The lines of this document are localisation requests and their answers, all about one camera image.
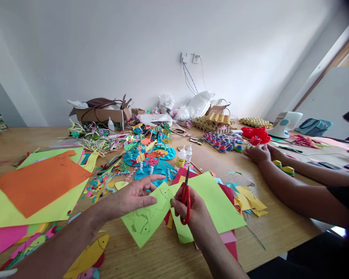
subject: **scissors handle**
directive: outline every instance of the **scissors handle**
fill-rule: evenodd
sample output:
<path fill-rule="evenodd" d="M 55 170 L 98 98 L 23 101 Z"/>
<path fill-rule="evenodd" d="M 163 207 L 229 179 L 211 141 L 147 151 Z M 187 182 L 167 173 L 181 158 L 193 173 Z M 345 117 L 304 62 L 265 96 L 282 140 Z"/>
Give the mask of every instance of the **scissors handle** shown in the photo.
<path fill-rule="evenodd" d="M 185 183 L 182 183 L 181 187 L 183 187 L 181 202 L 187 206 L 187 213 L 186 213 L 186 219 L 184 220 L 180 216 L 180 220 L 183 225 L 187 225 L 187 223 L 189 223 L 189 220 L 190 220 L 190 208 L 191 208 L 190 188 L 189 188 L 189 185 L 185 185 Z"/>

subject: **glue bottle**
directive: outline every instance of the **glue bottle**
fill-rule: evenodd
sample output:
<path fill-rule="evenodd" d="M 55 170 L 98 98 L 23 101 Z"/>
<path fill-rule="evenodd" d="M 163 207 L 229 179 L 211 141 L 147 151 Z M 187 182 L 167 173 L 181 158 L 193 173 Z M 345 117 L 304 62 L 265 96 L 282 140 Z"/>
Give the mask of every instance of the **glue bottle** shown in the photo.
<path fill-rule="evenodd" d="M 110 129 L 110 134 L 115 134 L 115 128 L 114 128 L 114 123 L 113 121 L 111 120 L 110 116 L 109 116 L 109 122 L 107 124 L 107 126 L 109 127 Z"/>
<path fill-rule="evenodd" d="M 185 164 L 188 165 L 190 164 L 191 161 L 191 155 L 192 155 L 192 150 L 191 150 L 191 145 L 189 146 L 189 148 L 186 151 L 186 159 L 185 159 Z"/>
<path fill-rule="evenodd" d="M 176 165 L 174 166 L 174 169 L 179 170 L 180 168 L 182 168 L 185 163 L 185 159 L 186 159 L 186 150 L 184 145 L 177 155 Z"/>

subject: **person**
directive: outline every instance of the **person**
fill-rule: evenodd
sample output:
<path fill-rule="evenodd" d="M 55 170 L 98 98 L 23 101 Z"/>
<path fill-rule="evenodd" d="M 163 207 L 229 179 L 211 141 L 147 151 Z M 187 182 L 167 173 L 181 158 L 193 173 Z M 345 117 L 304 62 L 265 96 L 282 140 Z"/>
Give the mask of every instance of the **person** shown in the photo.
<path fill-rule="evenodd" d="M 347 230 L 345 239 L 326 232 L 248 273 L 261 278 L 349 277 L 349 173 L 304 163 L 264 145 L 244 151 L 261 171 L 270 190 L 296 213 Z M 325 186 L 312 186 L 281 171 L 272 161 Z"/>
<path fill-rule="evenodd" d="M 164 178 L 162 175 L 150 175 L 101 199 L 15 266 L 17 271 L 9 278 L 39 278 L 40 274 L 43 279 L 62 278 L 106 222 L 156 204 L 156 198 L 149 196 L 147 190 L 154 191 L 156 187 L 152 182 Z M 171 200 L 171 205 L 176 216 L 185 218 L 187 207 L 181 202 L 181 196 L 182 188 Z M 249 278 L 223 244 L 203 199 L 191 187 L 190 196 L 191 215 L 188 226 L 212 276 L 226 279 Z"/>

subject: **orange paper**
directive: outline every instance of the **orange paper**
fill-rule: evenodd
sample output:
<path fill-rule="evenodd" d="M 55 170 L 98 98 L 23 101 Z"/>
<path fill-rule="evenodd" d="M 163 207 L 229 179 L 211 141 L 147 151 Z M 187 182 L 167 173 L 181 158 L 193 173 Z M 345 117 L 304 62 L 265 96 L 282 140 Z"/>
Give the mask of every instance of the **orange paper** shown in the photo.
<path fill-rule="evenodd" d="M 58 156 L 8 172 L 0 177 L 0 189 L 28 218 L 92 175 L 68 156 Z"/>

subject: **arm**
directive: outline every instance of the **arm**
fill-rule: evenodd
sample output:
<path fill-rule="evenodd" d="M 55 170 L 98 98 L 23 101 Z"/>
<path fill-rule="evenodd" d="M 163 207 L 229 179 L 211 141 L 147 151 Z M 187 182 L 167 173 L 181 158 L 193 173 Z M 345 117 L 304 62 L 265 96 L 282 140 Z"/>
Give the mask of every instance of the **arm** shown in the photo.
<path fill-rule="evenodd" d="M 44 279 L 62 278 L 107 221 L 155 204 L 156 198 L 148 196 L 146 190 L 155 190 L 151 181 L 164 178 L 161 175 L 147 176 L 91 206 L 21 261 L 16 266 L 17 273 L 10 278 L 39 278 L 39 274 Z"/>
<path fill-rule="evenodd" d="M 245 155 L 254 161 L 275 195 L 295 212 L 349 229 L 349 209 L 326 187 L 310 186 L 285 174 L 271 162 L 266 146 L 251 147 Z"/>
<path fill-rule="evenodd" d="M 281 161 L 283 166 L 289 166 L 295 169 L 295 172 L 309 177 L 327 186 L 348 186 L 349 173 L 339 172 L 338 170 L 318 167 L 299 160 L 290 158 L 281 152 L 278 148 L 268 145 L 272 160 Z"/>
<path fill-rule="evenodd" d="M 181 195 L 182 187 L 171 200 L 171 205 L 176 216 L 181 215 L 185 219 L 187 207 L 181 202 Z M 248 275 L 222 242 L 203 199 L 191 187 L 190 198 L 191 214 L 188 225 L 213 278 L 248 279 Z"/>

